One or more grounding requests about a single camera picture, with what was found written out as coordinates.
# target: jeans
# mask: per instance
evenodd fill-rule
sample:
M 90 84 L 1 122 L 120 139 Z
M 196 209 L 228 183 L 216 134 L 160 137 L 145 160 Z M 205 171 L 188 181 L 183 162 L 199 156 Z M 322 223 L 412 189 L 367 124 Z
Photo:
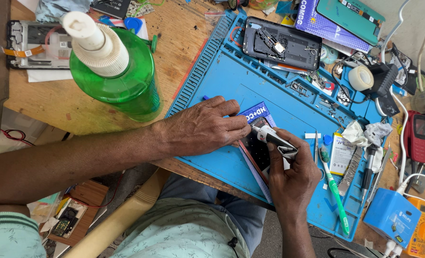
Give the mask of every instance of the jeans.
M 263 220 L 267 209 L 176 173 L 170 175 L 158 199 L 173 197 L 203 202 L 220 212 L 227 213 L 243 236 L 252 256 L 262 239 Z M 216 197 L 222 202 L 221 204 L 214 203 Z

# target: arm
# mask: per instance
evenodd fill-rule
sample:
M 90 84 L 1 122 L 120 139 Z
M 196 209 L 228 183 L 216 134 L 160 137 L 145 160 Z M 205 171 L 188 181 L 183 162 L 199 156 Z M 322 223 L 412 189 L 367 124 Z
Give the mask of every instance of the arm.
M 237 101 L 214 97 L 143 128 L 2 153 L 0 204 L 25 205 L 142 162 L 234 144 L 251 130 L 244 116 L 234 116 L 239 110 Z
M 273 143 L 267 144 L 271 160 L 269 188 L 283 231 L 283 257 L 314 258 L 307 227 L 307 206 L 321 172 L 314 164 L 306 141 L 286 130 L 274 129 L 298 149 L 296 159 L 287 160 L 290 169 L 284 170 L 283 156 Z

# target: green toothbrush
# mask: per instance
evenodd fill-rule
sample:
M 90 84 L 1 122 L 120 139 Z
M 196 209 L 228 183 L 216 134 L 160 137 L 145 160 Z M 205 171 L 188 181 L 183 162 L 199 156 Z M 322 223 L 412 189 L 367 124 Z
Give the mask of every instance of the green toothbrush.
M 337 184 L 335 183 L 332 174 L 330 173 L 329 168 L 327 167 L 327 162 L 330 161 L 329 154 L 327 153 L 327 148 L 322 146 L 319 149 L 319 157 L 324 165 L 324 170 L 326 173 L 327 181 L 329 182 L 330 191 L 334 194 L 335 200 L 337 201 L 338 212 L 340 215 L 340 224 L 342 225 L 343 233 L 349 235 L 350 227 L 348 226 L 347 214 L 345 213 L 345 209 L 343 208 L 342 201 L 340 200 L 340 195 L 338 194 Z

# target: light green shirt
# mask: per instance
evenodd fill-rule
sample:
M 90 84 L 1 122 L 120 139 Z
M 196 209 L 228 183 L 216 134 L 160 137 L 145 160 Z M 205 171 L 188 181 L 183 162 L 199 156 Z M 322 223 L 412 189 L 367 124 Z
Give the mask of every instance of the light green shirt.
M 0 213 L 0 256 L 11 258 L 45 257 L 36 222 L 18 213 Z M 181 198 L 155 203 L 127 230 L 128 236 L 113 258 L 236 258 L 227 245 L 238 238 L 239 258 L 249 250 L 230 217 L 206 204 Z

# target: wall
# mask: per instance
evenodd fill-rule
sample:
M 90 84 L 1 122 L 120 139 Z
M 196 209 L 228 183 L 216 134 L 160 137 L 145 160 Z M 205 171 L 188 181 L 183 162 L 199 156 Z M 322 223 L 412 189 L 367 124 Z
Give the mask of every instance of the wall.
M 362 0 L 362 2 L 385 17 L 386 22 L 381 33 L 381 36 L 385 36 L 398 22 L 398 11 L 404 0 Z M 404 7 L 402 14 L 404 21 L 391 40 L 416 66 L 425 37 L 425 0 L 411 0 Z M 425 50 L 421 58 L 421 68 L 425 71 Z

